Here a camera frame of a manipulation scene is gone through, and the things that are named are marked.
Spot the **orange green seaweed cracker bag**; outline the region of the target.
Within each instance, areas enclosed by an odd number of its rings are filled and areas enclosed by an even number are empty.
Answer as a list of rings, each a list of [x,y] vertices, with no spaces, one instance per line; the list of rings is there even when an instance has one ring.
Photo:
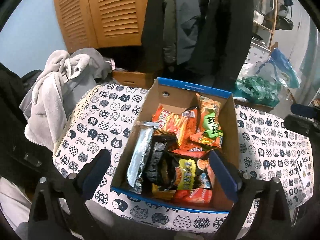
[[[219,124],[221,103],[198,93],[196,96],[200,107],[199,132],[189,138],[192,142],[221,148],[223,140],[223,130]]]

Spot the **cat pattern tablecloth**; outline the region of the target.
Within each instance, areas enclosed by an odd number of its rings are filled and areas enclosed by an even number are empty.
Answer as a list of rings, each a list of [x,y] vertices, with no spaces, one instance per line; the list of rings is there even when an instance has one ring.
[[[135,121],[149,120],[159,105],[180,112],[196,102],[196,94],[221,103],[223,145],[239,147],[232,150],[231,159],[240,170],[261,180],[278,177],[290,209],[313,196],[313,157],[307,137],[287,130],[280,117],[236,105],[230,92],[167,79],[157,80],[150,90],[111,84],[95,87],[78,103],[53,163],[63,176],[78,173],[105,148],[111,163],[88,201],[97,216],[112,212],[157,228],[216,232],[228,214],[224,207],[181,208],[119,193],[111,186]]]

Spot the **blue ziplock bag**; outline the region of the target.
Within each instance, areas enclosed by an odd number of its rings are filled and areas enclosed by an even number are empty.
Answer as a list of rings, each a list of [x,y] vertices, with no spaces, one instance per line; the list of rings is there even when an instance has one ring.
[[[267,60],[259,66],[257,74],[287,88],[300,88],[300,78],[279,48],[274,48]]]

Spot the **green plastic bag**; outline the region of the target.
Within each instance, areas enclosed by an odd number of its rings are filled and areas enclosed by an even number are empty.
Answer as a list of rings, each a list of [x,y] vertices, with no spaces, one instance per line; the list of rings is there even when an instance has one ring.
[[[282,85],[258,76],[237,79],[233,95],[256,105],[275,107],[279,103]]]

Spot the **orange striped snack bag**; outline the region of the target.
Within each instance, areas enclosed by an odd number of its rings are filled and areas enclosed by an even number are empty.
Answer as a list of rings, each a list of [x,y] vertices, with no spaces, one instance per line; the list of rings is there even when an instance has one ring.
[[[213,191],[211,189],[177,190],[171,201],[184,205],[208,206],[212,196]]]

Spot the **white fleece blanket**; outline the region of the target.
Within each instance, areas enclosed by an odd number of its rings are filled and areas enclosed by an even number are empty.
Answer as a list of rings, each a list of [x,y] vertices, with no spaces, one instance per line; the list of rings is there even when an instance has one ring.
[[[24,130],[28,140],[54,150],[67,123],[63,87],[84,71],[89,59],[87,54],[71,57],[65,50],[51,53],[31,91],[30,117]]]

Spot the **black yellow snack bag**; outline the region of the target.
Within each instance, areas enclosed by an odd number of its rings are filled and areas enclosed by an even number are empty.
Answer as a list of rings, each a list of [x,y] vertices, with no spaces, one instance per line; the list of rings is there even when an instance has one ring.
[[[160,161],[158,169],[159,190],[211,190],[208,165],[208,160],[167,155]]]

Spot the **silver foil snack bag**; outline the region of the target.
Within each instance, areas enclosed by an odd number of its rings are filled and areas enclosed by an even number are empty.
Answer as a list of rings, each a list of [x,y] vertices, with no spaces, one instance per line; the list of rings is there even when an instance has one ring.
[[[127,183],[136,194],[142,192],[142,174],[148,162],[154,131],[159,128],[158,122],[143,121],[138,123],[138,135],[132,158],[127,169]]]

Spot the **blue cardboard box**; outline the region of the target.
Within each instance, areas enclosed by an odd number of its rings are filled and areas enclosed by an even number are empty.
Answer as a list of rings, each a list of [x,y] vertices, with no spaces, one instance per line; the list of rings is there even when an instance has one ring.
[[[223,213],[237,200],[227,165],[239,166],[230,92],[157,78],[140,109],[111,188],[194,213]]]

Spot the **orange chip bag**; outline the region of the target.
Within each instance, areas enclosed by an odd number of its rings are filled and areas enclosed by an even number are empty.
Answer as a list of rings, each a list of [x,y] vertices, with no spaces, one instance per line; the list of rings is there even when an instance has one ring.
[[[198,111],[198,107],[190,107],[181,114],[176,114],[160,105],[152,116],[152,121],[160,123],[160,131],[176,135],[178,150],[201,151],[199,144],[189,138],[197,132]]]

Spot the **wooden shelf rack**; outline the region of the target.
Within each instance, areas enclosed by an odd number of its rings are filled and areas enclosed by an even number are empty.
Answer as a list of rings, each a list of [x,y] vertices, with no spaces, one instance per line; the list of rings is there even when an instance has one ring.
[[[273,46],[277,30],[292,30],[293,22],[287,17],[292,0],[253,0],[253,34],[246,63],[264,61]]]

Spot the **dark hanging jackets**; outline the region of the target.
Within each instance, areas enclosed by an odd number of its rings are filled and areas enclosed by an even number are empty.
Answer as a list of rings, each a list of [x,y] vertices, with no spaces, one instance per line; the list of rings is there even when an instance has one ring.
[[[252,30],[253,0],[148,0],[142,71],[231,91]]]

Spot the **grey clothing pile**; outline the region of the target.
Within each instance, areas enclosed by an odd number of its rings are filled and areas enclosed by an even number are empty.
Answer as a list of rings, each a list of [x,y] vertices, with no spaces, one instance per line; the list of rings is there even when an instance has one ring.
[[[113,70],[116,69],[115,61],[111,58],[103,57],[99,51],[94,48],[82,48],[71,54],[71,57],[76,55],[86,54],[90,57],[88,65],[92,69],[95,79],[105,80]]]

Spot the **wooden louvered cabinet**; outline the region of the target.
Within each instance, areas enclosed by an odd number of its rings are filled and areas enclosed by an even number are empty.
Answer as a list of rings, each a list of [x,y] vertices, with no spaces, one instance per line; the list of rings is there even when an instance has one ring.
[[[148,0],[54,0],[70,53],[93,47],[140,46]]]

